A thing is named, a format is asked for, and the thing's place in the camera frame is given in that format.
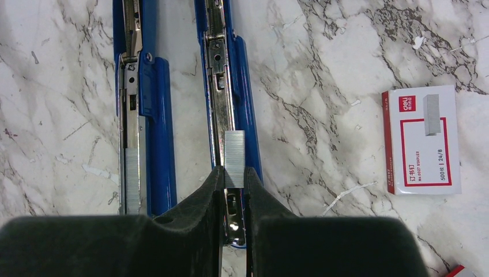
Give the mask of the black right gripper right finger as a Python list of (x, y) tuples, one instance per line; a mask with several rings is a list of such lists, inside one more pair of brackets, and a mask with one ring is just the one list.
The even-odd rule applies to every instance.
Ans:
[(247, 276), (427, 276), (413, 235), (387, 217), (301, 217), (244, 173)]

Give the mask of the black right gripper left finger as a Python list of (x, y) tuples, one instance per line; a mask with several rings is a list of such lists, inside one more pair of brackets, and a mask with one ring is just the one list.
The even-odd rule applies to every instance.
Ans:
[(220, 276), (224, 169), (155, 218), (26, 216), (1, 228), (2, 276)]

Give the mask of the grey staple strip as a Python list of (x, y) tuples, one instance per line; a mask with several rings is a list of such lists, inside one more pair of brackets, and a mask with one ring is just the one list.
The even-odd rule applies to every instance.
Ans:
[(224, 185), (226, 188), (244, 188), (245, 161), (245, 131), (226, 131), (224, 143)]
[(138, 214), (141, 206), (140, 169), (137, 148), (125, 149), (126, 213)]

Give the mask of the red white staple box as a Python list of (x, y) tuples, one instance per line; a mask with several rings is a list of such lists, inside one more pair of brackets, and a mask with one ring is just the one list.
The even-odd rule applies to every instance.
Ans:
[(391, 194), (460, 194), (453, 85), (382, 93), (387, 189)]

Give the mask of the blue black stapler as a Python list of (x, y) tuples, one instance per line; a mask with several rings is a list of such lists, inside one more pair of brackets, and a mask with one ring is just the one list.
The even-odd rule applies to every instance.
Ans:
[[(262, 177), (246, 42), (234, 32), (231, 1), (195, 1), (195, 18), (206, 89), (211, 164), (224, 167), (225, 132), (244, 130), (245, 168)], [(224, 244), (244, 249), (243, 189), (224, 189)]]

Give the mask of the staple box tray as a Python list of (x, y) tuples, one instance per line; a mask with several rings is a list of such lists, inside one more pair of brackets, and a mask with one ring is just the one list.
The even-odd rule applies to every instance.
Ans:
[(476, 277), (476, 275), (469, 268), (458, 265), (446, 274), (445, 277)]

